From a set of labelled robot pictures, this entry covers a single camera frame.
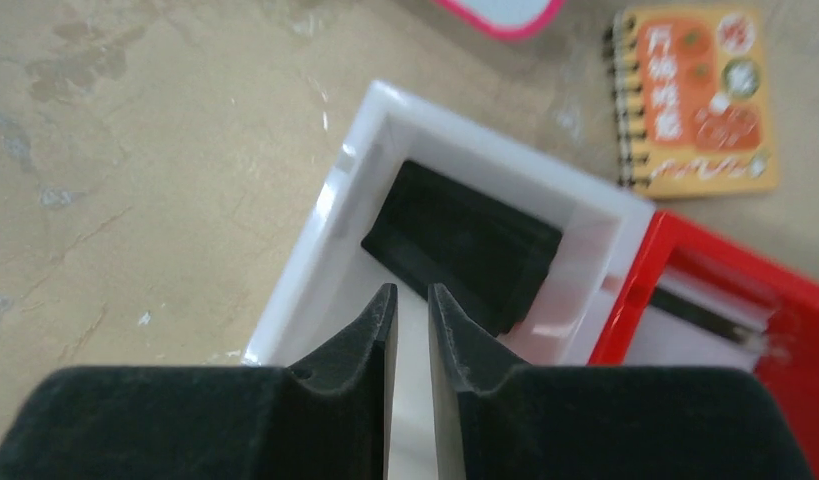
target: white plastic box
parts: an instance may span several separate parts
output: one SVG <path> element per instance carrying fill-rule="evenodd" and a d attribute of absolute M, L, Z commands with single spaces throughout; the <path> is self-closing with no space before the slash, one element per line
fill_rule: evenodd
<path fill-rule="evenodd" d="M 533 363 L 588 361 L 654 213 L 650 202 L 446 109 L 371 85 L 244 363 L 295 362 L 355 319 L 381 284 L 397 284 L 392 479 L 436 478 L 427 305 L 360 246 L 408 158 L 562 230 L 527 318 L 500 338 Z"/>

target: beige floor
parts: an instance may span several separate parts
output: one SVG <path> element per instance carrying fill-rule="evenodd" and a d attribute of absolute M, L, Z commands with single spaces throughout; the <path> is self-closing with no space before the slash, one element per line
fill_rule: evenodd
<path fill-rule="evenodd" d="M 237 362 L 374 78 L 614 177 L 629 3 L 510 47 L 429 0 L 0 1 L 0 437 L 60 366 Z M 751 3 L 782 187 L 667 206 L 819 278 L 819 0 Z"/>

